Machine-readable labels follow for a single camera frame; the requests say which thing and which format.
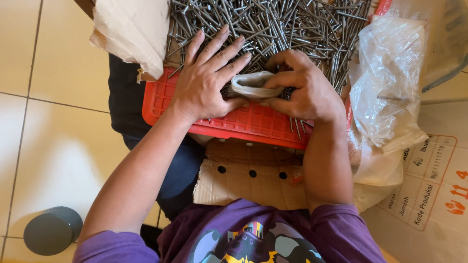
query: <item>left hand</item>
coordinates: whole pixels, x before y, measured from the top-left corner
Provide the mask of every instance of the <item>left hand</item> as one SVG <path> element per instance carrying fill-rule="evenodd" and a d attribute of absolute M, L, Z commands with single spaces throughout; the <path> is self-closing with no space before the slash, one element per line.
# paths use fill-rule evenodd
<path fill-rule="evenodd" d="M 183 113 L 192 122 L 222 117 L 236 108 L 248 105 L 245 98 L 224 101 L 219 92 L 249 63 L 251 58 L 251 54 L 246 53 L 226 65 L 238 54 L 245 42 L 245 38 L 240 36 L 234 43 L 216 54 L 228 36 L 228 27 L 225 25 L 196 58 L 197 51 L 205 39 L 204 32 L 200 30 L 186 51 L 185 64 L 177 81 L 170 107 Z"/>

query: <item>purple t-shirt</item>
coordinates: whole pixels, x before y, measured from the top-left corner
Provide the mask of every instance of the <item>purple t-shirt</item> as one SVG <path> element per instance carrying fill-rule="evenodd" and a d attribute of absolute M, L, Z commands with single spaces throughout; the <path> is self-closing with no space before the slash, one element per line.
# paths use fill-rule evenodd
<path fill-rule="evenodd" d="M 105 231 L 79 246 L 74 263 L 384 263 L 354 205 L 298 211 L 238 199 L 190 205 L 158 238 L 161 260 L 135 233 Z"/>

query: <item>shirt sleeve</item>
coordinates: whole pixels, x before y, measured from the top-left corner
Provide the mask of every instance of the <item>shirt sleeve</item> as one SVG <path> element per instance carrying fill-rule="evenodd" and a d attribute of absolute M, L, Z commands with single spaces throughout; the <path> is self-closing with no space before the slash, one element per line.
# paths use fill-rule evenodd
<path fill-rule="evenodd" d="M 386 262 L 354 205 L 321 205 L 312 213 L 310 225 L 318 252 L 331 250 L 326 262 Z"/>
<path fill-rule="evenodd" d="M 159 257 L 137 233 L 105 231 L 84 241 L 73 263 L 158 263 Z"/>

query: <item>finger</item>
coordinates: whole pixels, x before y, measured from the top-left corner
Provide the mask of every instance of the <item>finger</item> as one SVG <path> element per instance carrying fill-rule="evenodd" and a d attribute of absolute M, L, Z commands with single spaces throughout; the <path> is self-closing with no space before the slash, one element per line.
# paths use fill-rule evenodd
<path fill-rule="evenodd" d="M 249 101 L 245 98 L 234 98 L 229 99 L 224 102 L 224 114 L 228 114 L 229 112 L 240 108 L 240 107 L 248 107 Z"/>
<path fill-rule="evenodd" d="M 205 40 L 205 33 L 203 30 L 199 30 L 190 42 L 187 52 L 185 53 L 184 66 L 187 68 L 195 63 L 197 51 L 200 49 L 201 44 Z"/>
<path fill-rule="evenodd" d="M 239 53 L 239 50 L 241 50 L 244 42 L 244 36 L 239 36 L 232 44 L 218 52 L 206 63 L 208 68 L 215 72 L 224 67 L 229 60 L 234 58 Z"/>
<path fill-rule="evenodd" d="M 273 72 L 276 71 L 277 65 L 282 64 L 290 66 L 293 70 L 308 68 L 313 65 L 312 61 L 303 52 L 287 49 L 274 54 L 265 64 L 265 67 Z"/>
<path fill-rule="evenodd" d="M 269 98 L 266 99 L 264 103 L 268 104 L 272 109 L 284 113 L 289 117 L 297 118 L 297 113 L 295 110 L 297 105 L 296 102 L 291 102 L 280 98 Z"/>
<path fill-rule="evenodd" d="M 220 80 L 228 82 L 249 63 L 251 58 L 252 54 L 250 52 L 245 53 L 243 56 L 236 59 L 233 63 L 229 63 L 225 67 L 218 70 L 216 74 L 220 77 Z"/>
<path fill-rule="evenodd" d="M 216 34 L 212 41 L 206 45 L 206 47 L 201 51 L 200 55 L 197 59 L 197 64 L 204 64 L 206 63 L 223 45 L 226 41 L 228 34 L 228 27 L 227 24 L 224 25 L 223 28 Z"/>
<path fill-rule="evenodd" d="M 283 71 L 274 74 L 269 80 L 266 81 L 263 88 L 278 88 L 295 86 L 301 88 L 300 78 L 296 71 Z"/>

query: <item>right hand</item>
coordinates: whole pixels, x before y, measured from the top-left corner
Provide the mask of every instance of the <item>right hand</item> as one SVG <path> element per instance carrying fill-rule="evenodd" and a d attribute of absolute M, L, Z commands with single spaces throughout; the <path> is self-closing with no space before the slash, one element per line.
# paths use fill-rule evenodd
<path fill-rule="evenodd" d="M 269 98 L 264 100 L 273 109 L 289 117 L 319 122 L 333 122 L 345 116 L 343 101 L 321 70 L 301 51 L 288 49 L 273 55 L 266 64 L 270 71 L 287 66 L 292 71 L 275 74 L 264 88 L 294 86 L 291 100 Z"/>

